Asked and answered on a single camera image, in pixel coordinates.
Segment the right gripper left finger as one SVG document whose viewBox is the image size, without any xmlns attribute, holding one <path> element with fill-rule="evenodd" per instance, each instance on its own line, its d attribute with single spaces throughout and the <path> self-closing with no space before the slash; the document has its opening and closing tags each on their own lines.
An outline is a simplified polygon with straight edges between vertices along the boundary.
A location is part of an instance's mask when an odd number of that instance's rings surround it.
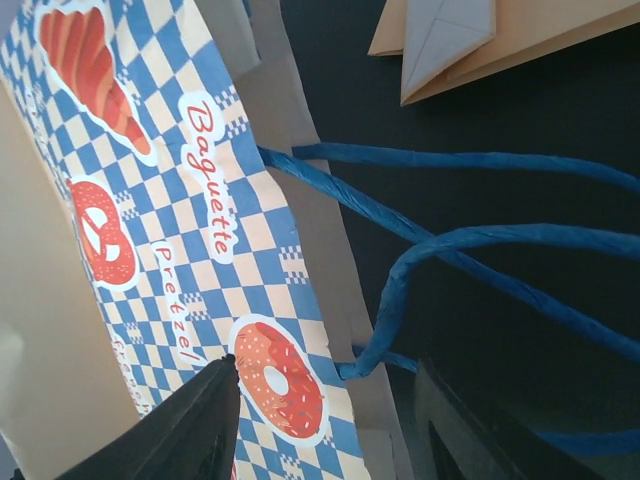
<svg viewBox="0 0 640 480">
<path fill-rule="evenodd" d="M 60 477 L 227 480 L 232 477 L 239 410 L 235 357 L 228 354 Z"/>
</svg>

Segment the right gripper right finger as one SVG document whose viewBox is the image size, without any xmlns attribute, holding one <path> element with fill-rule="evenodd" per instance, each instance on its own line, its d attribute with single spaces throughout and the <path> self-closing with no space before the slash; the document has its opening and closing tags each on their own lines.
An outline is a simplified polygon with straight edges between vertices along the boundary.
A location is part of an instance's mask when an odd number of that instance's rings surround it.
<svg viewBox="0 0 640 480">
<path fill-rule="evenodd" d="M 415 377 L 415 417 L 433 479 L 599 479 L 429 357 Z"/>
</svg>

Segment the blue checkered paper bag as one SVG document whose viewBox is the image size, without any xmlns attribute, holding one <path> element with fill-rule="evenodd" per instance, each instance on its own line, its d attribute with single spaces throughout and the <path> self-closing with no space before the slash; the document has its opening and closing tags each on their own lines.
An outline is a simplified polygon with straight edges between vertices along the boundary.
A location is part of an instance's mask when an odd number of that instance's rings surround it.
<svg viewBox="0 0 640 480">
<path fill-rule="evenodd" d="M 149 421 L 226 354 L 231 479 L 369 479 L 349 387 L 382 323 L 332 356 L 291 203 L 268 162 L 406 237 L 425 231 L 260 149 L 193 1 L 25 1 L 1 42 L 1 435 L 51 479 Z"/>
</svg>

